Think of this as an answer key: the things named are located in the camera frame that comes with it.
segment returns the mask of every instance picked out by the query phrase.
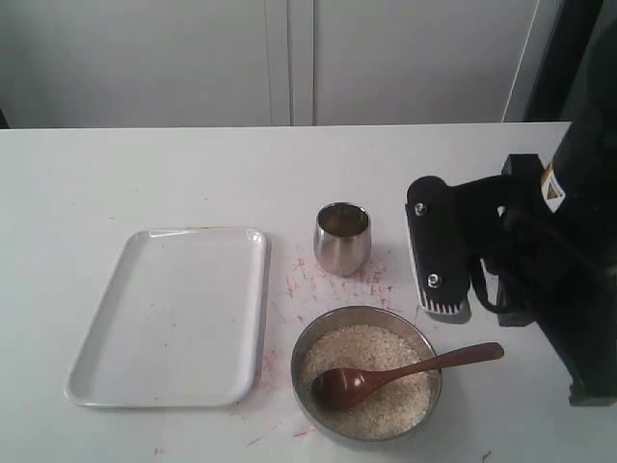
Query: spoon handle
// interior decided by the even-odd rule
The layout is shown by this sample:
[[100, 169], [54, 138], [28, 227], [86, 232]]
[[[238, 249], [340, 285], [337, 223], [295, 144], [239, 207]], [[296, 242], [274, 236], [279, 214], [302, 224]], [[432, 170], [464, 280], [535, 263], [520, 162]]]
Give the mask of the spoon handle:
[[487, 362], [489, 360], [497, 360], [503, 357], [503, 347], [498, 342], [483, 342], [481, 344], [470, 345], [461, 349], [452, 350], [444, 354], [433, 357], [432, 359], [424, 360], [416, 364], [406, 367], [392, 369], [390, 371], [381, 371], [386, 373], [381, 376], [384, 384], [390, 381], [402, 378], [408, 374], [420, 373], [431, 369], [458, 367], [460, 365], [477, 364]]

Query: wooden spoon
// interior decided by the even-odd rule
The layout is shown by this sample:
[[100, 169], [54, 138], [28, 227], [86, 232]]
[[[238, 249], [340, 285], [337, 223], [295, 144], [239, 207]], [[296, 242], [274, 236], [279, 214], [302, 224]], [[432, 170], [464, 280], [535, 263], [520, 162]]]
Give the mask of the wooden spoon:
[[430, 369], [477, 364], [503, 357], [498, 342], [484, 342], [452, 350], [432, 359], [387, 371], [365, 371], [355, 368], [333, 368], [321, 373], [312, 382], [312, 393], [317, 403], [331, 410], [346, 410], [362, 402], [377, 389], [409, 374]]

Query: sticker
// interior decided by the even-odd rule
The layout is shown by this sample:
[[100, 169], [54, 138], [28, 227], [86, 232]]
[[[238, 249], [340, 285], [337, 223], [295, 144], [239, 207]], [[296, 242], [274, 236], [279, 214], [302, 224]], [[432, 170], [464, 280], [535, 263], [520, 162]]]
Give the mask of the sticker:
[[544, 198], [544, 202], [551, 212], [556, 212], [563, 200], [566, 199], [566, 192], [563, 191], [557, 181], [552, 163], [542, 173], [542, 198]]

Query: white tray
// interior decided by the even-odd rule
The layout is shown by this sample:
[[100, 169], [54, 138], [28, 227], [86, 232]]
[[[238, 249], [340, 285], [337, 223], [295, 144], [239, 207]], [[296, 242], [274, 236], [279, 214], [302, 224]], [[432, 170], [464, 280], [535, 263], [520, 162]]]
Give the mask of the white tray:
[[95, 407], [218, 406], [255, 379], [266, 237], [254, 229], [131, 236], [66, 386]]

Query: screw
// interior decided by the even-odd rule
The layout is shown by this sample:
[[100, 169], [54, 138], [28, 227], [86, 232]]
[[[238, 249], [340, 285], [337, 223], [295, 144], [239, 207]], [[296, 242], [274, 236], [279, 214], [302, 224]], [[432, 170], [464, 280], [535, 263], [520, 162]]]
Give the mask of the screw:
[[428, 276], [428, 287], [431, 287], [433, 289], [437, 289], [441, 285], [442, 285], [442, 279], [440, 278], [440, 276], [437, 273], [431, 273]]
[[414, 206], [414, 211], [416, 212], [416, 215], [418, 217], [421, 217], [422, 215], [426, 214], [427, 209], [428, 208], [426, 207], [426, 204], [424, 203], [417, 203]]

